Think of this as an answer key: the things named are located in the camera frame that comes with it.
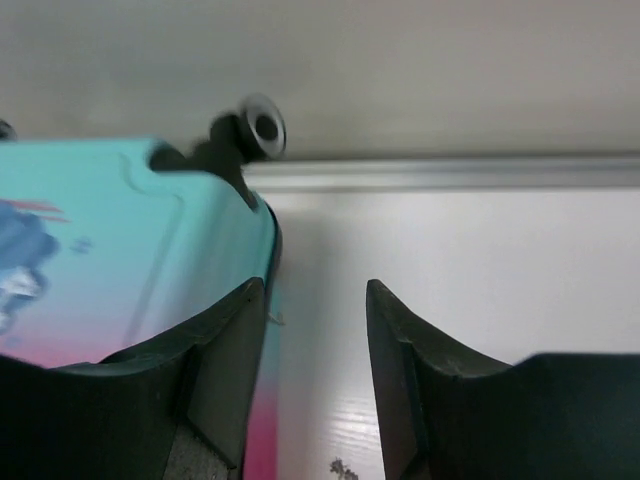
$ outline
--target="blue printed graphic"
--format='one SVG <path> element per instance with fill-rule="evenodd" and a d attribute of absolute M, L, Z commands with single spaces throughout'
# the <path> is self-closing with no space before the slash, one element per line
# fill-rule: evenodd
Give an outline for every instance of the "blue printed graphic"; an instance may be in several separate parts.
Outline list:
<path fill-rule="evenodd" d="M 40 217 L 0 201 L 0 335 L 11 329 L 20 309 L 46 291 L 39 269 L 58 247 Z"/>

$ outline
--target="pink gradient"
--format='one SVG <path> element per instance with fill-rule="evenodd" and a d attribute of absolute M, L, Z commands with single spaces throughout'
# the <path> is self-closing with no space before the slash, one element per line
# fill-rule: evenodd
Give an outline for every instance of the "pink gradient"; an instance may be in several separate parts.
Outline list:
<path fill-rule="evenodd" d="M 244 478 L 278 478 L 278 401 L 275 392 L 256 392 L 249 415 Z"/>

